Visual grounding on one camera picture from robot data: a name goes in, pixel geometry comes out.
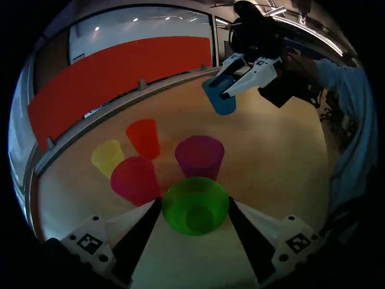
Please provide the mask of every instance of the magenta cup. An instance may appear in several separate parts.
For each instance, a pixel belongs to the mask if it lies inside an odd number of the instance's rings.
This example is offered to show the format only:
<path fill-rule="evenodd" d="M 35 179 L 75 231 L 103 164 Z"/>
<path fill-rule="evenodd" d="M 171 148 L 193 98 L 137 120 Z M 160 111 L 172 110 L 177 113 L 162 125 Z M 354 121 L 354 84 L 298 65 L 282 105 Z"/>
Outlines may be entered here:
<path fill-rule="evenodd" d="M 175 150 L 175 158 L 186 177 L 216 180 L 225 155 L 222 143 L 206 135 L 191 136 Z"/>
<path fill-rule="evenodd" d="M 154 166 L 143 157 L 132 157 L 122 161 L 112 172 L 111 187 L 137 207 L 160 196 Z"/>

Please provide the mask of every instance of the translucent cup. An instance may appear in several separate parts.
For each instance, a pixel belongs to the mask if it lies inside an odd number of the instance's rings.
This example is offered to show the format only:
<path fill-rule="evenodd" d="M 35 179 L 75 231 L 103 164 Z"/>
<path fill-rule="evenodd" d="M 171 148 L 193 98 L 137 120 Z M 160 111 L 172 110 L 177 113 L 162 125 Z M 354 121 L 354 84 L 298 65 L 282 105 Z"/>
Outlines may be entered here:
<path fill-rule="evenodd" d="M 153 160 L 160 154 L 156 121 L 144 118 L 130 124 L 126 135 L 139 155 Z"/>
<path fill-rule="evenodd" d="M 112 173 L 111 187 L 137 207 L 160 196 L 154 165 L 143 157 L 132 157 L 121 162 Z"/>
<path fill-rule="evenodd" d="M 210 136 L 191 136 L 175 150 L 175 158 L 186 177 L 205 177 L 216 180 L 225 149 L 222 143 Z"/>
<path fill-rule="evenodd" d="M 178 232 L 203 235 L 219 228 L 229 210 L 229 198 L 215 181 L 203 177 L 183 179 L 162 198 L 166 221 Z"/>
<path fill-rule="evenodd" d="M 120 142 L 109 140 L 101 143 L 94 149 L 91 156 L 91 163 L 102 172 L 108 179 L 114 169 L 125 159 Z"/>

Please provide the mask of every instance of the glass window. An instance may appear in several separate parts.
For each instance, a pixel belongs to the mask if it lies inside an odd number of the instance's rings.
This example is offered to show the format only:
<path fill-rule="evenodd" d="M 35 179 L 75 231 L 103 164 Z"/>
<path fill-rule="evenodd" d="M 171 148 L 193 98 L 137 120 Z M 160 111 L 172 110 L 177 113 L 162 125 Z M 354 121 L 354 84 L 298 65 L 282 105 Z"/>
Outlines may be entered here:
<path fill-rule="evenodd" d="M 234 53 L 229 45 L 230 23 L 218 17 L 215 17 L 215 22 L 217 25 L 219 65 L 222 65 L 223 61 Z"/>
<path fill-rule="evenodd" d="M 84 54 L 139 39 L 165 36 L 198 36 L 210 39 L 212 27 L 206 14 L 171 7 L 134 7 L 106 12 L 71 27 L 71 64 Z"/>

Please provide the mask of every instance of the red wall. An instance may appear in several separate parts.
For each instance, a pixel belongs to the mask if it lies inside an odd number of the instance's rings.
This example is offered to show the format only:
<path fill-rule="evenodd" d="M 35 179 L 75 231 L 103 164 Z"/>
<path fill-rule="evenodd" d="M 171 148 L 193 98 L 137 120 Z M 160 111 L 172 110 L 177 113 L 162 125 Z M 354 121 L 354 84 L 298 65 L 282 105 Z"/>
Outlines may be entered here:
<path fill-rule="evenodd" d="M 83 115 L 118 95 L 184 71 L 211 66 L 210 40 L 172 36 L 141 39 L 94 53 L 66 68 L 32 99 L 28 115 L 40 148 Z"/>

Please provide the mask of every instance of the yellow cup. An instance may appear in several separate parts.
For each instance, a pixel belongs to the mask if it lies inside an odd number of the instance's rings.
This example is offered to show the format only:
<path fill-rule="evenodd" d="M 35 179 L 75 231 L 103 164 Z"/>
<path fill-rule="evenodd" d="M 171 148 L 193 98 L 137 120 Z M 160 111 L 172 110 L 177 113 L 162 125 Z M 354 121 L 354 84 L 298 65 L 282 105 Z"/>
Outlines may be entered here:
<path fill-rule="evenodd" d="M 105 141 L 98 145 L 92 153 L 91 162 L 108 179 L 111 178 L 114 169 L 124 161 L 125 157 L 117 140 Z"/>

